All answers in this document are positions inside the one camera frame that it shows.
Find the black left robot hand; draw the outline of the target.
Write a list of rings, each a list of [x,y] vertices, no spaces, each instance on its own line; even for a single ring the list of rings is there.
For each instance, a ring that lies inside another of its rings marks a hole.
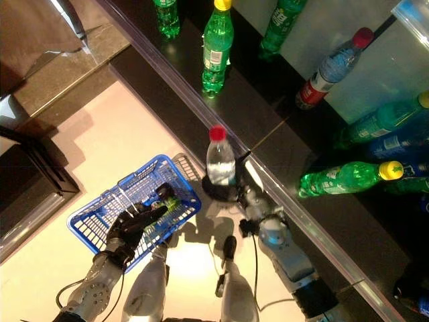
[[[120,213],[107,234],[106,251],[112,261],[124,269],[134,258],[145,228],[155,223],[167,210],[165,205],[152,209],[151,206],[136,203]]]

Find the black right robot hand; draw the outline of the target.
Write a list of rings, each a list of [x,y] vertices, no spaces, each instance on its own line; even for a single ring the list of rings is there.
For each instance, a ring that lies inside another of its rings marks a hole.
[[[235,159],[235,183],[224,186],[213,184],[206,174],[202,179],[204,192],[213,200],[233,203],[248,207],[251,203],[262,199],[265,189],[259,180],[259,175],[255,171],[250,161],[251,151]]]

